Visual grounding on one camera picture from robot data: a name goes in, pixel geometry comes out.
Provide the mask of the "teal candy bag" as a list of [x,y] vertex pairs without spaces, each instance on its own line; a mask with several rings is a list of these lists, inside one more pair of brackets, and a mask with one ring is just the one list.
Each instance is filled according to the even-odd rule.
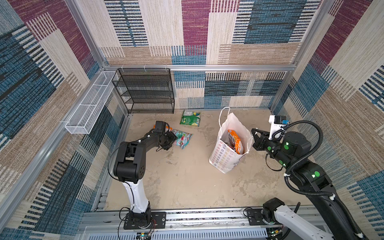
[[188,144],[190,139],[192,138],[192,134],[179,131],[179,130],[172,130],[172,132],[175,134],[177,139],[174,141],[174,146],[179,146],[181,149],[184,149]]

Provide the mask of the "white paper bag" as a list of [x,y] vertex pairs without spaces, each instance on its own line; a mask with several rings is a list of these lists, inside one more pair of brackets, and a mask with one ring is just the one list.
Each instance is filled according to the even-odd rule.
[[[238,165],[238,163],[250,152],[253,144],[253,137],[251,132],[240,122],[235,114],[231,112],[229,107],[223,109],[228,110],[227,117],[224,122],[219,118],[220,129],[216,145],[209,157],[209,163],[223,174],[226,174]],[[244,153],[242,155],[238,155],[231,148],[228,130],[234,130],[239,135],[244,146]]]

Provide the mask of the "small green snack bag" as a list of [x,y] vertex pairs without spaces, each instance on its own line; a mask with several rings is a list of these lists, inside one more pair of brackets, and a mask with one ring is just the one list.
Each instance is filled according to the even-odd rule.
[[201,113],[200,112],[184,110],[180,124],[198,127],[200,125],[200,120],[201,120]]

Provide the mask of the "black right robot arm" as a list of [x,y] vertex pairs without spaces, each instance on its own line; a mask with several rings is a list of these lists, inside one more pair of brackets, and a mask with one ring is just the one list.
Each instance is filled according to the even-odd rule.
[[[288,129],[298,124],[309,124],[319,134],[315,146],[298,132]],[[283,169],[287,187],[306,196],[316,207],[319,214],[331,230],[331,240],[365,240],[361,231],[346,205],[339,198],[331,179],[318,164],[309,161],[321,146],[324,135],[322,129],[311,121],[297,121],[288,125],[278,125],[275,132],[252,129],[253,148],[266,151],[267,155],[279,162]]]

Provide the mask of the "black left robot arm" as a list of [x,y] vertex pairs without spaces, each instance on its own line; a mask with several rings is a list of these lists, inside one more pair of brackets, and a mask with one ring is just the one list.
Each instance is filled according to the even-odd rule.
[[129,211],[124,219],[125,229],[147,229],[154,224],[142,181],[146,172],[147,152],[153,148],[167,151],[176,140],[176,135],[171,131],[151,130],[139,140],[119,145],[113,176],[124,185],[130,200]]

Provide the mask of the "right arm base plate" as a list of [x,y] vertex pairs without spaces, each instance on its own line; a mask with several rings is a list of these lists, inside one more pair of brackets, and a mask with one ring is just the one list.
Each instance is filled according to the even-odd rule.
[[245,208],[243,215],[248,219],[250,226],[280,226],[281,223],[277,221],[267,221],[264,219],[263,209]]

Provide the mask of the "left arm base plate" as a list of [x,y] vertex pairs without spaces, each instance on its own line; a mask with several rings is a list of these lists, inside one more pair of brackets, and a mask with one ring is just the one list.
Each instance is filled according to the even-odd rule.
[[167,213],[133,213],[129,212],[124,220],[124,230],[138,229],[164,229],[166,226]]

